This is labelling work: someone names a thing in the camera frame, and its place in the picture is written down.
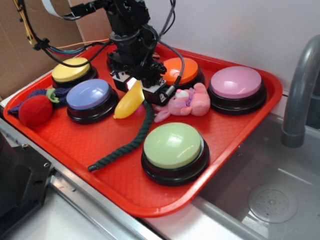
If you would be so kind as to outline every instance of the green button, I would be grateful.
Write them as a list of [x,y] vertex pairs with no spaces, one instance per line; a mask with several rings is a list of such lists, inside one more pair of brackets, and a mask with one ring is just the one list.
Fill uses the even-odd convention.
[[150,132],[143,150],[146,158],[156,167],[176,169],[191,163],[199,155],[201,139],[194,127],[173,122]]

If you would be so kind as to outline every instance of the stuffed toy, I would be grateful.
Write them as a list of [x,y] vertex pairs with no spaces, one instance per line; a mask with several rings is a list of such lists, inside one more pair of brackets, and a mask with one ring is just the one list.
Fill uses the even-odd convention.
[[36,89],[7,113],[17,117],[28,127],[40,125],[51,117],[53,109],[67,105],[69,90],[70,88]]
[[205,85],[196,83],[193,88],[186,90],[178,89],[175,95],[169,100],[166,106],[154,106],[158,112],[154,118],[155,123],[174,116],[204,116],[211,106],[210,97]]

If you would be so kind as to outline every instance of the sink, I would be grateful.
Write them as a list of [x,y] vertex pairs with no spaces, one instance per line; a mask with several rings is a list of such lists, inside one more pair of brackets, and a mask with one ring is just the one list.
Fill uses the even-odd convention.
[[304,145],[288,148],[282,123],[269,114],[199,196],[257,238],[319,239],[320,132],[306,127]]

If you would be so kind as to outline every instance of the cardboard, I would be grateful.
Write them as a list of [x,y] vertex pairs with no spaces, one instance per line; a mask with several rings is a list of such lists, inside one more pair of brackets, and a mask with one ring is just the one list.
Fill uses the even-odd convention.
[[[31,25],[39,38],[48,38],[55,47],[82,42],[77,23],[50,15],[41,0],[25,0]],[[67,0],[52,1],[59,14],[70,12]],[[12,0],[0,1],[0,97],[5,99],[57,63],[27,40],[24,24]]]
[[[89,0],[69,0],[70,6],[85,4]],[[109,38],[112,29],[103,8],[77,20],[77,24],[84,41],[96,41]]]

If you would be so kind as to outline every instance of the pink stuffed toy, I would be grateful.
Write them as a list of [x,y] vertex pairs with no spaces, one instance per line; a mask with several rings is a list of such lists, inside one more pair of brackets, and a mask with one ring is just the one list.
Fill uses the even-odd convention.
[[181,90],[178,89],[166,106],[155,106],[154,109],[158,114],[154,122],[159,123],[167,119],[170,115],[187,116],[204,116],[210,109],[211,101],[205,85],[196,83],[193,88]]

